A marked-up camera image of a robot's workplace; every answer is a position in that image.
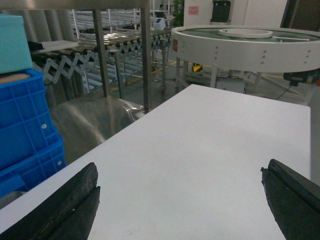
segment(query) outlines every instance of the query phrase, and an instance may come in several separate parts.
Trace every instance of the blue plastic crate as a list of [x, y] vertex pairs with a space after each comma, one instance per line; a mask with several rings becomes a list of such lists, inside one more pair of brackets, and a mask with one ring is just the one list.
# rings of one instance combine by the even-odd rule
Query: blue plastic crate
[[37, 155], [0, 171], [0, 198], [13, 192], [27, 192], [66, 166], [63, 140]]
[[32, 67], [22, 16], [0, 14], [0, 74]]
[[43, 74], [0, 84], [0, 170], [47, 149], [60, 138], [45, 98]]

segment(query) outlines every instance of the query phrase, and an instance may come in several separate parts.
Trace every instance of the metal shelf frame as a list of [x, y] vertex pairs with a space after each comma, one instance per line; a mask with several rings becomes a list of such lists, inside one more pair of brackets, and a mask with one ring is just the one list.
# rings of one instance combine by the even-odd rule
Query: metal shelf frame
[[1, 0], [0, 10], [92, 10], [102, 87], [105, 97], [110, 96], [106, 49], [104, 44], [101, 9], [141, 9], [141, 42], [144, 111], [152, 108], [151, 101], [151, 39], [149, 0]]

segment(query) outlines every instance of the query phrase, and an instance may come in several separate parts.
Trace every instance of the white circular ring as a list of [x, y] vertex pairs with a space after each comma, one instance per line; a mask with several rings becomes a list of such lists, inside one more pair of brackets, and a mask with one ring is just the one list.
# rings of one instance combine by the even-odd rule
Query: white circular ring
[[249, 28], [225, 28], [220, 29], [219, 34], [234, 38], [246, 39], [266, 39], [272, 37], [272, 31], [264, 29], [249, 29]]

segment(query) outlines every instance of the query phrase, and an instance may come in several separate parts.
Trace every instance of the green conveyor belt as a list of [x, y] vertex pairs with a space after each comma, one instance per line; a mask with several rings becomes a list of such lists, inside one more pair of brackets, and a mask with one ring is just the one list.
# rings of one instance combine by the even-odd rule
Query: green conveyor belt
[[219, 30], [226, 29], [227, 27], [222, 28], [194, 28], [180, 31], [182, 34], [205, 37], [211, 39], [221, 39], [221, 40], [237, 40], [237, 41], [247, 41], [247, 42], [264, 42], [264, 43], [300, 43], [308, 41], [319, 41], [320, 36], [314, 36], [309, 34], [302, 34], [296, 32], [287, 32], [287, 31], [272, 31], [272, 37], [269, 38], [243, 38], [243, 37], [231, 37], [219, 34]]

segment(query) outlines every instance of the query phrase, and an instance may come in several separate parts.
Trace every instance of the white table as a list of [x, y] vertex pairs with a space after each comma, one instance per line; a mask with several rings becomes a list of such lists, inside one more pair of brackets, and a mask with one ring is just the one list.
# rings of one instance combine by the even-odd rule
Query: white table
[[95, 162], [91, 240], [284, 240], [272, 158], [310, 178], [309, 107], [191, 85], [0, 210], [0, 233]]

